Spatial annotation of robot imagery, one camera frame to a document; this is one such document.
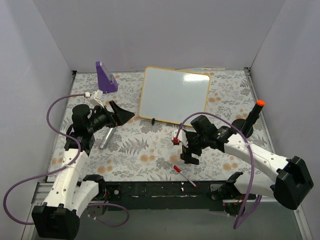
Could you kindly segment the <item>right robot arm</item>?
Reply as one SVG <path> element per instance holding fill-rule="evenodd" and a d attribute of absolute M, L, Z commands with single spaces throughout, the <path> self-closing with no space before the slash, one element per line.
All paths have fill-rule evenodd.
<path fill-rule="evenodd" d="M 181 129 L 172 133 L 173 143 L 182 145 L 180 158 L 186 164 L 198 165 L 199 159 L 194 155 L 200 157 L 203 149 L 211 148 L 250 164 L 268 177 L 266 181 L 245 181 L 238 171 L 211 193 L 215 199 L 237 199 L 250 193 L 274 198 L 285 208 L 296 210 L 314 187 L 302 158 L 269 152 L 243 139 L 233 127 L 216 128 L 204 115 L 192 120 L 191 125 L 193 131 Z"/>

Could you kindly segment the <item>yellow framed whiteboard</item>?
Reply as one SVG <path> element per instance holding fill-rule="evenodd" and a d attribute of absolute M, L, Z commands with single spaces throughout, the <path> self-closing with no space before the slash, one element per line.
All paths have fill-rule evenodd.
<path fill-rule="evenodd" d="M 206 110 L 210 84 L 207 73 L 148 66 L 144 71 L 138 116 L 180 124 L 191 114 Z"/>

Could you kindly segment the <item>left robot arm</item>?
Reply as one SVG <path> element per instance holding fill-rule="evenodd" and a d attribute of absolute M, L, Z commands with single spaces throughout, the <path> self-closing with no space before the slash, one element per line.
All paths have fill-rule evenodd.
<path fill-rule="evenodd" d="M 92 199 L 106 196 L 104 178 L 93 174 L 84 177 L 77 185 L 81 170 L 88 161 L 95 142 L 94 134 L 104 127 L 115 128 L 127 123 L 134 113 L 110 101 L 112 111 L 97 103 L 94 108 L 86 104 L 72 109 L 72 125 L 66 134 L 63 170 L 60 171 L 50 192 L 41 205 L 31 213 L 35 228 L 41 238 L 73 240 L 79 231 L 80 217 Z"/>

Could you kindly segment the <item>red whiteboard marker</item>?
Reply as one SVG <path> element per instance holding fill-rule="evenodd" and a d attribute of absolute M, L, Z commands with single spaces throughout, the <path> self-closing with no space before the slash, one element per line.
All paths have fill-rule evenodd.
<path fill-rule="evenodd" d="M 182 170 L 181 170 L 178 166 L 174 165 L 173 168 L 174 168 L 174 170 L 175 170 L 176 172 L 178 172 L 181 176 L 183 176 L 194 188 L 197 188 L 197 187 L 198 187 L 189 177 L 187 177 L 187 176 L 182 172 Z"/>

